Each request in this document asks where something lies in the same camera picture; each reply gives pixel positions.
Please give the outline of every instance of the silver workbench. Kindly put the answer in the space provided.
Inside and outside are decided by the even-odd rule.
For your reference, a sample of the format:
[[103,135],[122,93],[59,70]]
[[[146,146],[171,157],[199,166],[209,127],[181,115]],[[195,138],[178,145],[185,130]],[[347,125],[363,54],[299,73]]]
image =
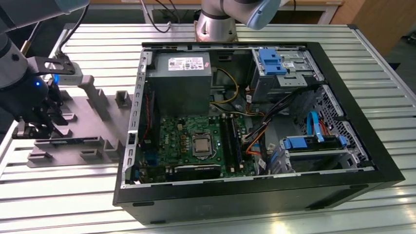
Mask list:
[[[239,26],[238,31],[241,41],[322,43],[407,180],[330,210],[145,227],[113,206],[117,164],[29,168],[34,141],[11,140],[10,131],[0,146],[0,233],[416,232],[416,98],[362,33],[339,25],[279,25],[259,32]],[[167,34],[150,25],[82,25],[65,52],[106,94],[134,93],[142,42],[194,41],[194,36],[193,25]]]

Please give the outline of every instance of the yellow wire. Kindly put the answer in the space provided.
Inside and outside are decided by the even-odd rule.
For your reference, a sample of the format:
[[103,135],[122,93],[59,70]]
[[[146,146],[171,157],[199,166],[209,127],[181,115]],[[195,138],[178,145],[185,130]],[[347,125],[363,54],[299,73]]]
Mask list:
[[225,72],[229,75],[229,77],[234,80],[234,84],[235,84],[235,94],[234,94],[234,97],[231,99],[229,99],[229,100],[225,100],[225,101],[214,101],[214,102],[211,102],[213,104],[225,104],[227,102],[231,102],[237,98],[237,96],[239,95],[239,84],[237,83],[237,80],[235,80],[234,76],[223,68],[218,68],[218,70],[221,70],[222,72]]

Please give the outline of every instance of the sticker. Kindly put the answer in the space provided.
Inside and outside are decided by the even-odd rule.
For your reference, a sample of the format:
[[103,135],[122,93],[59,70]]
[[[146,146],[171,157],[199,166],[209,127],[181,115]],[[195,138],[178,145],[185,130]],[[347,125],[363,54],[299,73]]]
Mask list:
[[169,70],[170,71],[205,70],[205,59],[203,57],[171,58]]
[[266,162],[263,161],[263,159],[259,159],[259,165],[262,166],[263,169],[266,169]]
[[285,62],[285,67],[295,67],[295,64],[293,62]]
[[247,102],[253,103],[253,96],[251,95],[246,95],[246,98],[247,98]]

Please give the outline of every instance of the ventilation grille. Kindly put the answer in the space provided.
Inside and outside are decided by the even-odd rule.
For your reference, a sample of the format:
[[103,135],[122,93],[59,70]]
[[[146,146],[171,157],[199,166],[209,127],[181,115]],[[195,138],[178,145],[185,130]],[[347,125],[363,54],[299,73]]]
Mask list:
[[315,110],[319,116],[325,119],[323,122],[333,134],[343,135],[349,141],[349,148],[357,149],[357,156],[361,161],[369,160],[365,150],[358,144],[355,133],[353,127],[346,121],[337,121],[335,118],[339,117],[337,108],[331,102],[327,91],[321,88],[317,92],[310,91],[299,96],[294,105],[290,108],[291,113],[298,116],[295,119],[295,126],[302,135],[307,134],[307,116],[311,110]]

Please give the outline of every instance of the wooden cabinet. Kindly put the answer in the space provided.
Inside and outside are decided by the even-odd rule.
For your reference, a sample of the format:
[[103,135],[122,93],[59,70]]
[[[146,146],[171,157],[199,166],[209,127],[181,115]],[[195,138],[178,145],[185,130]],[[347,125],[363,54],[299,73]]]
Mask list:
[[416,0],[345,0],[331,24],[355,24],[386,56],[416,22]]

